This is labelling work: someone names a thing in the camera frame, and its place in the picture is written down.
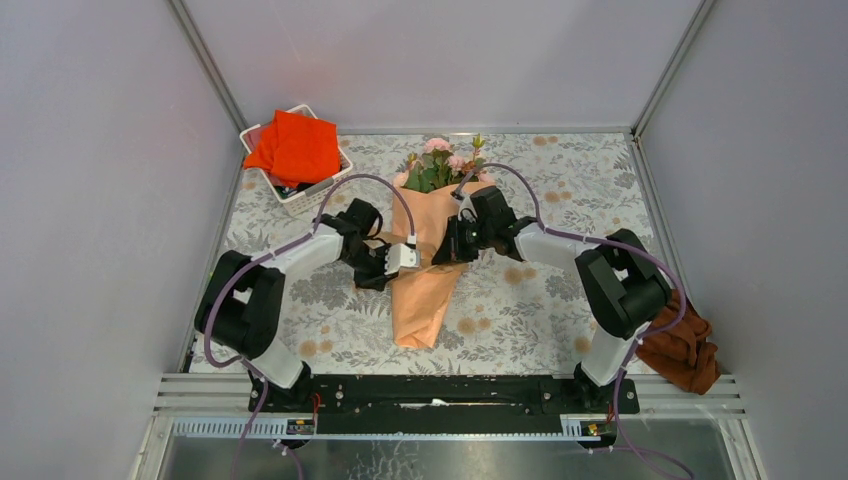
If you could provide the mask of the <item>tan ribbon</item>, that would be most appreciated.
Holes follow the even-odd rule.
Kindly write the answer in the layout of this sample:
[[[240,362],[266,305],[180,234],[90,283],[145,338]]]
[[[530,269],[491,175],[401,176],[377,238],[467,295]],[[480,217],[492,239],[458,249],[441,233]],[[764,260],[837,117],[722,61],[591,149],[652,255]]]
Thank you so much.
[[[385,256],[389,246],[392,244],[413,244],[410,238],[407,238],[407,243],[403,243],[404,237],[399,237],[393,234],[380,234],[374,237],[369,237],[365,240],[367,246],[371,247],[376,251],[376,255],[383,259],[385,263]]]

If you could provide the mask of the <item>pink fake flower bouquet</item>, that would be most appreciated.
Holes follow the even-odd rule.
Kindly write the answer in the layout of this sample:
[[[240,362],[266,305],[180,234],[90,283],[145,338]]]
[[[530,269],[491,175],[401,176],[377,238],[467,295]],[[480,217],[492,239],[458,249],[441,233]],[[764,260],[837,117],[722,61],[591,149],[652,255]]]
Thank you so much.
[[[454,145],[438,137],[427,140],[421,153],[410,153],[395,183],[401,188],[419,193],[435,190],[463,181],[493,183],[491,175],[482,167],[485,163],[483,147],[486,140],[480,135],[471,139],[471,153],[457,153]]]

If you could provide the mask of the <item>beige kraft wrapping paper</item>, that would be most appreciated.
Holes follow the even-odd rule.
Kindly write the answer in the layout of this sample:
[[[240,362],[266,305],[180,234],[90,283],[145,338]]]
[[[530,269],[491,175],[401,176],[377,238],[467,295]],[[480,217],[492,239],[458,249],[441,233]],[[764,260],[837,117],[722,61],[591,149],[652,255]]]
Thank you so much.
[[[400,347],[429,349],[435,346],[456,284],[465,264],[432,263],[444,240],[448,219],[460,212],[460,202],[448,185],[430,193],[406,189],[409,175],[401,173],[393,185],[403,196],[415,223],[421,267],[404,271],[390,282],[394,341]]]

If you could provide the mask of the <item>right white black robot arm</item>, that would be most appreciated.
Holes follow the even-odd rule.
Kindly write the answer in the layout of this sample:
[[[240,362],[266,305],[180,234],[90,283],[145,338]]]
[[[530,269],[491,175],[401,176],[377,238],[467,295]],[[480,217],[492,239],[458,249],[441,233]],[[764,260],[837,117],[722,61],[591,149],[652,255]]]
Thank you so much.
[[[447,220],[433,264],[471,263],[492,249],[516,261],[577,273],[599,329],[576,368],[573,396],[583,410],[601,410],[612,400],[611,383],[639,334],[672,298],[657,259],[627,229],[608,238],[589,238],[545,227],[529,216],[519,218],[495,186],[451,195],[460,209]]]

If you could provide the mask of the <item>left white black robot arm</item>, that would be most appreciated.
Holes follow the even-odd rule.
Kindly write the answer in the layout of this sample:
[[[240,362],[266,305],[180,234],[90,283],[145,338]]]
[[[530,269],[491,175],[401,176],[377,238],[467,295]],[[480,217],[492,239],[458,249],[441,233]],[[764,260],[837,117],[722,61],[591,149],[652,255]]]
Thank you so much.
[[[255,259],[235,250],[217,261],[195,314],[194,328],[206,339],[234,350],[272,386],[272,398],[288,411],[309,401],[308,366],[283,340],[287,289],[313,271],[341,261],[360,289],[382,291],[397,277],[389,273],[390,246],[376,238],[382,215],[355,199],[336,215],[323,214],[315,233],[282,252]]]

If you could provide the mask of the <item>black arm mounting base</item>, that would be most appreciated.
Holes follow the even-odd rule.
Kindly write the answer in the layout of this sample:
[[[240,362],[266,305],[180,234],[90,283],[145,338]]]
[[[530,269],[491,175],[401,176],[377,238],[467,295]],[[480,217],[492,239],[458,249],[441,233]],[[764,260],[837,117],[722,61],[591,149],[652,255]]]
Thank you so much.
[[[250,412],[303,414],[309,435],[611,436],[616,415],[640,411],[635,385],[596,387],[550,375],[308,374],[262,390],[251,379]]]

